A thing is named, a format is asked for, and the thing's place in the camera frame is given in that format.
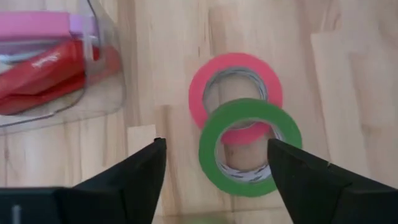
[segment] green tape roll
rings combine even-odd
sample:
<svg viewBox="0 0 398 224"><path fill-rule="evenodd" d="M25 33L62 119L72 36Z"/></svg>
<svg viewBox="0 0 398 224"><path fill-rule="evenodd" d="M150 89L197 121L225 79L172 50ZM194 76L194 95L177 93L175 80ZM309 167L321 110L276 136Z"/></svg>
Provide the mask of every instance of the green tape roll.
<svg viewBox="0 0 398 224"><path fill-rule="evenodd" d="M211 114L200 137L199 162L206 176L220 190L231 195L258 197L276 190L271 176L259 182L240 182L228 177L217 162L216 147L222 134L233 124L247 120L270 124L275 135L284 142L302 147L300 130L284 110L262 100L241 98L221 105Z"/></svg>

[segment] wood grain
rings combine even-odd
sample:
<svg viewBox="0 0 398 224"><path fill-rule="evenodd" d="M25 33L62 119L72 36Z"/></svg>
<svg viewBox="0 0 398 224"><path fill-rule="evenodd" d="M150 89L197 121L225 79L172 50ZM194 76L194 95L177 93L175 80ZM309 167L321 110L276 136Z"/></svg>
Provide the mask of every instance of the wood grain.
<svg viewBox="0 0 398 224"><path fill-rule="evenodd" d="M77 1L3 0L0 9L76 12ZM167 138L167 170L154 223L216 216L230 223L291 223L278 192L259 198L219 191L198 163L200 130L188 110L195 72L210 58L246 52L277 73L303 149L398 187L398 3L395 0L146 0L100 3L119 29L125 107L111 115L0 137L0 185L74 185ZM251 82L226 78L213 110L258 98ZM224 159L266 162L265 136L227 146Z"/></svg>

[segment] pink tape strip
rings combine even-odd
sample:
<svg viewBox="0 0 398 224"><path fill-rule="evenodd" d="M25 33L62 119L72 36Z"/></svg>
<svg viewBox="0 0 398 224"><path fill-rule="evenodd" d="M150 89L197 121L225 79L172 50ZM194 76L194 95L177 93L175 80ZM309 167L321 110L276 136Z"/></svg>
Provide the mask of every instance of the pink tape strip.
<svg viewBox="0 0 398 224"><path fill-rule="evenodd" d="M0 41L70 37L67 12L2 12L0 21Z"/></svg>
<svg viewBox="0 0 398 224"><path fill-rule="evenodd" d="M79 37L83 32L82 19L67 12L0 12L0 54L38 50L52 45L51 40ZM92 18L88 29L91 35L96 34L95 27Z"/></svg>
<svg viewBox="0 0 398 224"><path fill-rule="evenodd" d="M189 108L199 128L203 128L208 119L208 114L203 104L203 93L207 82L216 72L231 67L246 67L256 72L267 87L268 102L282 107L282 86L277 75L268 64L252 55L243 53L220 55L200 68L190 85ZM269 129L270 127L267 124L254 123L248 128L228 130L222 136L221 141L224 144L249 144L263 136Z"/></svg>

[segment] masking tape roll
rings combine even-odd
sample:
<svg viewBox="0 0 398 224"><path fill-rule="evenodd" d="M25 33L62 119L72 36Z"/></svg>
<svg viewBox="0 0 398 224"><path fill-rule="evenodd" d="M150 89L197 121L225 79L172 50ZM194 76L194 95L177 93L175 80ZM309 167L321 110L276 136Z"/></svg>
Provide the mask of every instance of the masking tape roll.
<svg viewBox="0 0 398 224"><path fill-rule="evenodd" d="M190 85L189 107L192 118L199 128L203 128L208 119L208 112L203 102L207 97L207 90L215 82L216 77L222 78L232 73L250 78L258 86L262 100L282 107L282 86L268 64L244 53L220 55L202 66ZM221 141L225 144L249 144L268 131L267 124L254 123L247 128L230 129L224 133Z"/></svg>
<svg viewBox="0 0 398 224"><path fill-rule="evenodd" d="M220 190L231 195L258 197L276 190L269 166L253 171L234 170L223 164L217 154L217 143L223 133L234 123L247 120L267 123L276 138L302 147L300 130L284 110L262 100L242 98L221 105L211 114L200 137L199 161L206 176Z"/></svg>

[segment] white label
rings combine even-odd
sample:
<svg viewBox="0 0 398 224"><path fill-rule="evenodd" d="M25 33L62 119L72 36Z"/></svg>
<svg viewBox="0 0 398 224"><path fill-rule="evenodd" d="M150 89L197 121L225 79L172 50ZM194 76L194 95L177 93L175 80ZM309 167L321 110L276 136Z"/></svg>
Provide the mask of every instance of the white label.
<svg viewBox="0 0 398 224"><path fill-rule="evenodd" d="M37 62L32 63L32 66L35 68L41 68L44 63L47 62L56 62L61 56L61 53L55 52L54 54L50 54L47 57L41 58Z"/></svg>

